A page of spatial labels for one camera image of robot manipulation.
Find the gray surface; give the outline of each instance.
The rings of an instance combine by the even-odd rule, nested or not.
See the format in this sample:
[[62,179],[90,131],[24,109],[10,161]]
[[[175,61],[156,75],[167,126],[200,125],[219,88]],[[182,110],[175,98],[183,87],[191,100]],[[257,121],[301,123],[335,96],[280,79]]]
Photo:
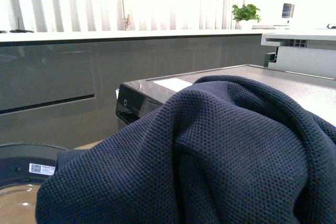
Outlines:
[[126,81],[251,63],[274,48],[261,35],[150,39],[0,47],[0,106],[94,98],[0,114],[0,144],[37,142],[67,148],[118,130],[116,88]]
[[297,101],[306,110],[336,126],[336,80],[286,73],[263,67],[240,66],[150,80],[131,81],[126,84],[164,103],[175,91],[160,86],[154,83],[154,81],[179,78],[193,83],[200,77],[210,75],[235,75],[262,82],[282,91]]
[[287,44],[287,41],[289,39],[336,41],[336,34],[335,34],[334,29],[278,31],[277,33],[274,33],[274,34],[271,34],[271,33],[263,34],[261,38],[261,44],[264,46],[279,47],[279,46]]
[[269,68],[336,79],[336,50],[279,47]]

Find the appliance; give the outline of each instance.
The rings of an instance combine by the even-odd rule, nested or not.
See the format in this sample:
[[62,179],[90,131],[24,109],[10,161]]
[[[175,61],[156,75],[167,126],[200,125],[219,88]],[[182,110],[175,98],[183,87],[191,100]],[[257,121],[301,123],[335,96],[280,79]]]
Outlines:
[[116,115],[119,129],[159,108],[173,94],[203,76],[235,75],[282,91],[306,110],[336,126],[336,80],[242,65],[125,82],[119,87]]

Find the navy blue towel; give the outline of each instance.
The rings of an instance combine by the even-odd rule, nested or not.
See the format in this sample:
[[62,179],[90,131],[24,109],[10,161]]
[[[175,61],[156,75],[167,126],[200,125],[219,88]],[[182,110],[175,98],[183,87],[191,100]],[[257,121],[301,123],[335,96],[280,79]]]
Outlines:
[[38,191],[36,220],[335,224],[335,143],[334,126],[282,92],[204,77],[65,155]]

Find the white pot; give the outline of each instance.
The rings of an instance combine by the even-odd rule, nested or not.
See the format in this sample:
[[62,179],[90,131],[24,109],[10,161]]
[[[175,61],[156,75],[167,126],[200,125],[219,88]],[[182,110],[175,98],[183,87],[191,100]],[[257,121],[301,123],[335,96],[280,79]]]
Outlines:
[[248,30],[248,29],[252,29],[252,26],[256,23],[255,20],[241,20],[237,23],[236,28],[237,29],[244,29],[244,30]]

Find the sticker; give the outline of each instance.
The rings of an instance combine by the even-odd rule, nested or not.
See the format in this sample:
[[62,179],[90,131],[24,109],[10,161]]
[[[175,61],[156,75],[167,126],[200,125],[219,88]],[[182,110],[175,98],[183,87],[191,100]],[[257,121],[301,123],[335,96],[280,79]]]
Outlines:
[[54,174],[55,168],[53,166],[38,165],[38,164],[30,163],[29,164],[29,172],[51,176],[51,175]]
[[165,88],[171,89],[173,91],[176,91],[176,92],[179,92],[180,90],[192,85],[192,83],[184,81],[184,80],[180,80],[178,78],[154,81],[154,83],[161,85]]

